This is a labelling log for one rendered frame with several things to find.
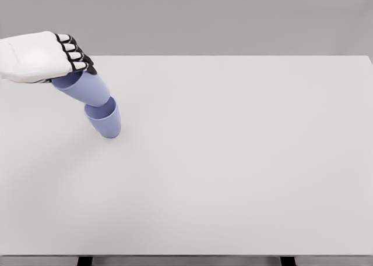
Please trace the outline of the lavender plastic cup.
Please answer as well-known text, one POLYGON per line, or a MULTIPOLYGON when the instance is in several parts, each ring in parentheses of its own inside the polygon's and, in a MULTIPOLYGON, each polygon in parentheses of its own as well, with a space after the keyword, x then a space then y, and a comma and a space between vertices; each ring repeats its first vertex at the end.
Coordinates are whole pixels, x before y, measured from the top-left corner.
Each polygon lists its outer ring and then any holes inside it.
POLYGON ((52 79, 52 85, 66 95, 87 105, 100 107, 110 99, 110 92, 99 75, 71 72, 52 79))
POLYGON ((92 126, 105 138, 113 139, 121 132, 121 117, 116 100, 110 97, 100 106, 86 104, 84 113, 92 126))

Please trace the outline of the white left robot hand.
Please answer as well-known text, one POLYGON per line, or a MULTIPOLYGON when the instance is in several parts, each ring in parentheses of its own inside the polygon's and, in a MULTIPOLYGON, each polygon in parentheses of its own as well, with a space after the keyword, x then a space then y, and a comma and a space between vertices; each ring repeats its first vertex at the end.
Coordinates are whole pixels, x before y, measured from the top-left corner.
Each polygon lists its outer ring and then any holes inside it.
POLYGON ((72 72, 96 75, 94 62, 69 34, 51 31, 0 39, 0 79, 49 83, 72 72))

